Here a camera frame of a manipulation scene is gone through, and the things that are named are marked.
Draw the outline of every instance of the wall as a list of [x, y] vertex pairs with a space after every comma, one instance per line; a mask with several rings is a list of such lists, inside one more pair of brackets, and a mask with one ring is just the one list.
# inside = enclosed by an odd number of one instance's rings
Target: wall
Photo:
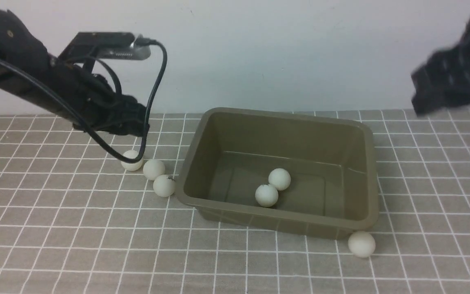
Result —
[[[78, 31], [158, 39], [156, 112], [409, 108], [410, 73], [457, 41], [470, 0], [0, 0], [53, 54]], [[146, 102], [161, 54], [110, 62]], [[0, 114], [42, 110], [0, 91]]]

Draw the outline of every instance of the olive plastic bin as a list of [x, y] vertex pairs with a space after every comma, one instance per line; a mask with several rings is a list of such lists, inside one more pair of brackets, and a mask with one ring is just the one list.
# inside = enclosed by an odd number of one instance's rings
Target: olive plastic bin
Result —
[[[179, 201], [207, 220], [344, 238], [378, 218], [373, 135], [364, 124], [233, 108], [203, 115], [177, 179]], [[276, 205], [255, 190], [282, 167], [291, 185]]]

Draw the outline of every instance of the black cable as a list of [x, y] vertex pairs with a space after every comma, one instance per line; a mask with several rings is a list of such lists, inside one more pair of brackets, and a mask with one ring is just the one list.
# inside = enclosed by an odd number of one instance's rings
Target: black cable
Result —
[[84, 118], [77, 113], [71, 106], [70, 104], [66, 103], [63, 98], [61, 98], [56, 92], [54, 92], [52, 89], [47, 87], [45, 84], [28, 74], [27, 72], [23, 71], [22, 69], [19, 69], [18, 67], [15, 67], [14, 65], [11, 65], [11, 63], [8, 63], [4, 60], [0, 59], [0, 66], [5, 67], [8, 71], [11, 71], [15, 74], [20, 75], [22, 78], [27, 80], [28, 82], [31, 82], [31, 84], [41, 91], [45, 92], [47, 95], [49, 95], [52, 99], [54, 99], [57, 103], [60, 104], [69, 114], [71, 114], [78, 122], [78, 124], [91, 136], [93, 140], [95, 140], [99, 146], [101, 146], [106, 152], [108, 152], [111, 156], [117, 158], [118, 160], [126, 163], [136, 163], [142, 160], [142, 157], [144, 156], [144, 152], [146, 149], [146, 140], [148, 137], [148, 131], [149, 131], [149, 115], [151, 111], [151, 106], [153, 104], [153, 99], [155, 98], [155, 93], [157, 93], [157, 89], [159, 88], [159, 84], [161, 83], [162, 76], [164, 75], [164, 71], [166, 70], [166, 64], [168, 63], [168, 53], [166, 52], [166, 48], [164, 45], [162, 45], [159, 41], [152, 40], [152, 39], [140, 39], [139, 40], [139, 45], [155, 45], [159, 47], [162, 50], [162, 64], [159, 69], [159, 74], [157, 75], [157, 78], [155, 79], [155, 83], [153, 84], [153, 88], [151, 89], [150, 96], [148, 98], [148, 103], [146, 105], [146, 114], [144, 117], [144, 128], [143, 128], [143, 134], [142, 134], [142, 139], [141, 139], [141, 146], [139, 150], [139, 155], [136, 158], [127, 158], [120, 154], [119, 152], [115, 151], [108, 143], [106, 143], [93, 129], [92, 127], [84, 120]]
[[[95, 58], [93, 56], [81, 56], [81, 57], [68, 58], [64, 62], [77, 63], [77, 62], [85, 61], [86, 59], [92, 59], [92, 60], [99, 62], [104, 67], [104, 69], [106, 69], [106, 71], [110, 75], [110, 78], [112, 78], [112, 82], [115, 88], [115, 96], [118, 97], [118, 96], [123, 95], [123, 87], [121, 86], [121, 81], [119, 80], [119, 77], [117, 77], [117, 74], [109, 65], [106, 64], [106, 62], [100, 60], [99, 58]], [[109, 104], [109, 105], [104, 104], [99, 100], [93, 100], [93, 102], [105, 108], [115, 107], [117, 104], [120, 103], [118, 100], [114, 101], [114, 103]]]

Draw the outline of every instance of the ping pong ball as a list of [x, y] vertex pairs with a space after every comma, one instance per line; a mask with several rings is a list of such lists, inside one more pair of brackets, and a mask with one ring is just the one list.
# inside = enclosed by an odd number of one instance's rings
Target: ping pong ball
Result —
[[142, 168], [142, 173], [149, 180], [157, 179], [160, 175], [164, 175], [165, 171], [164, 163], [157, 159], [148, 160]]
[[277, 190], [283, 191], [291, 184], [291, 176], [285, 169], [273, 169], [273, 171], [269, 173], [268, 182], [277, 188]]
[[262, 207], [272, 207], [278, 200], [277, 188], [272, 185], [260, 185], [255, 191], [255, 200]]
[[153, 181], [153, 191], [160, 197], [170, 197], [175, 192], [175, 181], [168, 175], [160, 175]]
[[358, 231], [351, 234], [347, 240], [347, 246], [356, 257], [367, 258], [375, 251], [376, 243], [370, 233]]
[[[137, 156], [139, 156], [139, 153], [135, 150], [128, 150], [126, 151], [124, 154], [123, 154], [124, 157], [126, 158], [136, 158]], [[123, 162], [121, 161], [121, 165], [123, 166], [123, 168], [129, 172], [134, 172], [138, 169], [140, 169], [140, 167], [142, 166], [142, 159], [139, 160], [138, 162], [136, 163], [128, 163], [128, 162]]]

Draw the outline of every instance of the black robotic arm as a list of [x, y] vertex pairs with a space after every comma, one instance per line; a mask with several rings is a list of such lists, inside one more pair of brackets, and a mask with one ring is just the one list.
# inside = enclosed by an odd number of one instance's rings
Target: black robotic arm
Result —
[[[143, 60], [149, 46], [162, 49], [162, 67], [147, 106], [122, 93], [119, 79], [99, 58]], [[112, 76], [115, 91], [98, 74], [95, 61]], [[80, 32], [63, 53], [55, 57], [28, 32], [10, 11], [0, 10], [0, 89], [18, 96], [88, 132], [112, 156], [134, 163], [142, 159], [149, 131], [149, 112], [166, 68], [167, 54], [158, 41], [127, 32]], [[470, 105], [470, 20], [460, 41], [441, 49], [412, 73], [416, 93], [412, 105], [417, 115]], [[95, 131], [141, 136], [139, 156], [125, 158]]]
[[[143, 106], [122, 93], [116, 74], [100, 59], [144, 60], [151, 55], [150, 45], [162, 49], [163, 63], [148, 105]], [[96, 61], [110, 73], [115, 91], [103, 76], [92, 73]], [[166, 62], [166, 49], [161, 43], [129, 32], [80, 32], [56, 57], [16, 15], [0, 10], [0, 89], [71, 121], [76, 130], [88, 132], [124, 162], [142, 159], [149, 112]], [[139, 156], [125, 158], [96, 131], [142, 137]]]

